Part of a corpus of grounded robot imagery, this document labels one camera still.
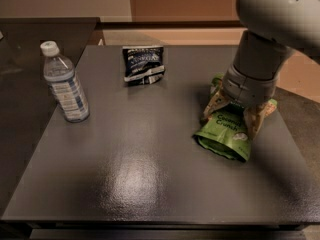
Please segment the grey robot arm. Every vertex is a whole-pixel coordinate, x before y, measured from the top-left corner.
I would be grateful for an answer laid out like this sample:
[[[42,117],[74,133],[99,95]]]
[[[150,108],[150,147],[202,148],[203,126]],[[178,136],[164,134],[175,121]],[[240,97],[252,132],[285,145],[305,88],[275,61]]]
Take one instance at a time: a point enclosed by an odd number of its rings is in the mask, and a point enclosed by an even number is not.
[[[246,30],[203,117],[237,103],[255,138],[284,62],[294,51],[320,62],[320,0],[236,0],[236,11]]]

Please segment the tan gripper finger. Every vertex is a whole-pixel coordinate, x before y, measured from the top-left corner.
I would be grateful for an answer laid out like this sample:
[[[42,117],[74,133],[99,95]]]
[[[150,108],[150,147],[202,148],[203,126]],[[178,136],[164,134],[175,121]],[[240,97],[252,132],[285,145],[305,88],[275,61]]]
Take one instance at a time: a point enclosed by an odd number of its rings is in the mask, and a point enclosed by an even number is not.
[[[210,99],[209,103],[207,104],[204,112],[203,118],[208,119],[209,116],[214,112],[217,111],[230,103],[230,99],[224,94],[223,90],[218,90]]]
[[[244,110],[244,120],[248,129],[248,136],[253,140],[263,124],[267,104],[255,105]]]

